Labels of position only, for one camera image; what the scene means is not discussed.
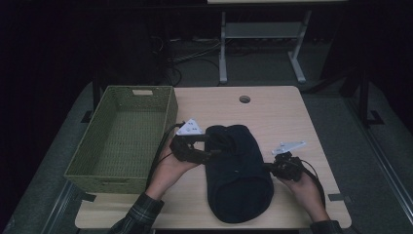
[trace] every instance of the woven basket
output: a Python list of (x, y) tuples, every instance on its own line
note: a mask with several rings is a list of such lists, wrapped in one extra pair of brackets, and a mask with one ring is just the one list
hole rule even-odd
[(173, 87), (109, 86), (64, 176), (86, 192), (143, 192), (177, 110)]

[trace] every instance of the dark cloth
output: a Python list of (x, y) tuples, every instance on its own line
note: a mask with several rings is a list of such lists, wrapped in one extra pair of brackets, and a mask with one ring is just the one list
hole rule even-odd
[(246, 126), (211, 126), (205, 150), (221, 150), (206, 163), (207, 199), (223, 222), (240, 223), (264, 213), (274, 195), (258, 144)]
[(127, 215), (115, 223), (108, 234), (150, 233), (152, 224), (163, 206), (163, 201), (156, 201), (142, 193)]
[(342, 234), (343, 230), (336, 220), (314, 222), (310, 226), (314, 234)]

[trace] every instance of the dark background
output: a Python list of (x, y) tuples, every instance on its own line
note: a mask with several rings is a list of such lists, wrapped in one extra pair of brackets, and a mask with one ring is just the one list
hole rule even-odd
[[(215, 30), (220, 23), (217, 12), (174, 12), (165, 20), (156, 12), (79, 11), (85, 7), (81, 2), (0, 3), (0, 230), (87, 84), (98, 77), (102, 88), (107, 84), (156, 85), (163, 79), (163, 59), (151, 53), (155, 43), (149, 35), (165, 38), (167, 30), (191, 39), (219, 33)], [(88, 2), (92, 7), (105, 3)], [(118, 6), (130, 3), (117, 1)], [(411, 10), (409, 1), (350, 1), (344, 15), (335, 18), (341, 23), (320, 79), (356, 66), (382, 89), (413, 133)], [(205, 25), (200, 17), (204, 15), (218, 18), (199, 31), (197, 25)], [(307, 41), (332, 39), (335, 30), (325, 24), (326, 15), (323, 10), (313, 15)]]

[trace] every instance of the person's left hand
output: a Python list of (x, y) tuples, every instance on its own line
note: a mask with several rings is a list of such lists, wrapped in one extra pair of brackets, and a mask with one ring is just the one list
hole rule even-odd
[(159, 157), (159, 164), (152, 176), (152, 181), (146, 189), (146, 195), (155, 200), (161, 200), (164, 193), (173, 186), (187, 171), (199, 164), (181, 162), (176, 159), (169, 148), (171, 139), (166, 143)]

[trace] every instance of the floor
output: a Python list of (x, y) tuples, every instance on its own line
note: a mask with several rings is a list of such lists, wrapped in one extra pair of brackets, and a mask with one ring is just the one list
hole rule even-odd
[[(329, 45), (323, 43), (303, 46), (299, 61), (308, 81), (298, 84), (286, 54), (293, 41), (234, 41), (227, 60), (229, 81), (221, 85), (215, 50), (185, 59), (213, 47), (214, 43), (213, 40), (173, 42), (175, 65), (169, 69), (163, 84), (175, 87), (290, 85), (305, 91), (320, 82), (319, 75), (329, 49)], [(413, 136), (374, 86), (370, 89), (369, 110), (376, 110), (385, 124), (365, 129), (355, 114), (357, 95), (343, 98), (338, 93), (342, 82), (316, 94), (305, 94), (303, 100), (352, 217), (353, 225), (345, 233), (413, 233), (412, 220), (407, 217), (399, 197), (394, 195), (394, 188), (386, 176), (387, 169), (380, 163), (383, 154), (408, 193), (413, 194), (410, 185), (413, 180)], [(21, 199), (10, 228), (4, 233), (106, 232), (79, 230), (75, 226), (74, 219), (84, 193), (62, 176), (87, 128), (87, 124), (81, 122), (85, 113), (93, 109), (92, 96), (90, 84), (67, 115)], [(309, 229), (299, 232), (311, 233)]]

